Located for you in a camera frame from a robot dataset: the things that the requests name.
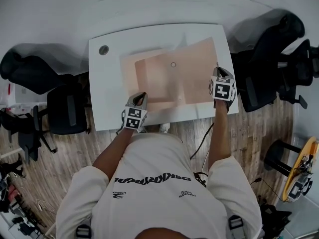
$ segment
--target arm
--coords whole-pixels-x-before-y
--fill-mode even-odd
[[[211,135],[208,170],[220,159],[230,157],[229,137],[228,137],[228,120],[226,103],[221,100],[216,101],[216,116],[213,133]]]
[[[124,128],[101,155],[98,156],[93,166],[100,169],[109,178],[112,178],[126,147],[130,143],[133,132],[133,129]]]
[[[209,151],[207,189],[230,213],[243,219],[247,238],[257,238],[261,226],[260,208],[239,163],[231,156],[227,108],[216,100],[216,117]]]
[[[112,178],[126,147],[132,129],[123,129],[113,142],[98,156],[93,166],[75,173],[70,188],[56,215],[56,237],[75,238],[76,228],[92,215],[92,209],[100,200],[109,178]]]

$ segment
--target yellow round object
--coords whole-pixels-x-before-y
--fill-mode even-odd
[[[299,156],[298,156],[294,166],[291,168],[291,171],[289,173],[289,176],[287,178],[287,181],[286,181],[286,184],[285,184],[285,188],[284,188],[284,191],[283,191],[283,200],[284,201],[288,200],[288,192],[287,192],[287,190],[288,190],[289,185],[290,185],[291,181],[293,180],[293,178],[296,175],[298,175],[298,170],[296,168],[299,167],[303,156],[305,156],[305,155],[313,155],[314,156],[314,163],[315,163],[317,149],[318,149],[318,147],[317,147],[317,139],[313,136],[306,142],[306,144],[302,148],[301,152],[299,153]]]

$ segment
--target black stool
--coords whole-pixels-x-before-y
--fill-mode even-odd
[[[268,171],[275,169],[288,177],[292,168],[289,165],[281,162],[284,149],[289,149],[296,153],[301,152],[300,148],[287,144],[281,140],[277,140],[269,147],[264,159],[264,166]]]

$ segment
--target person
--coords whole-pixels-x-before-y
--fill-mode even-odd
[[[247,239],[257,238],[260,208],[231,156],[224,101],[216,100],[206,188],[180,139],[133,132],[124,128],[73,176],[56,216],[58,239],[77,238],[83,223],[95,239],[224,239],[232,215],[241,217]]]

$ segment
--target black cable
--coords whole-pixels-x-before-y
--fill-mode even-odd
[[[209,127],[209,129],[207,130],[206,134],[204,135],[204,138],[203,140],[201,141],[199,147],[197,148],[197,150],[195,151],[195,153],[190,157],[190,160],[192,160],[195,155],[198,153],[199,149],[201,148],[201,146],[203,145],[204,141],[205,141],[205,138],[206,136],[208,135],[209,131],[211,130],[211,128],[214,126],[214,123]]]
[[[206,175],[208,177],[208,174],[206,173],[202,173],[202,172],[197,172],[198,174],[203,174],[203,175]]]
[[[287,200],[282,200],[282,199],[280,199],[280,197],[277,195],[277,193],[273,190],[273,188],[272,187],[270,187],[269,185],[268,185],[268,183],[264,180],[264,179],[262,179],[262,178],[257,178],[256,180],[254,180],[250,185],[252,185],[253,183],[257,183],[257,182],[260,182],[260,181],[263,181],[271,190],[272,190],[272,192],[274,192],[274,194],[278,197],[278,199],[281,201],[281,202],[286,202]]]
[[[194,173],[194,176],[195,176],[196,181],[198,181],[201,185],[203,185],[204,187],[206,187],[206,181],[205,181],[205,180],[202,180],[202,179],[200,178],[200,176],[199,176],[200,174],[204,174],[204,175],[206,175],[207,177],[208,177],[208,175],[205,174],[205,173],[202,173],[202,172]]]

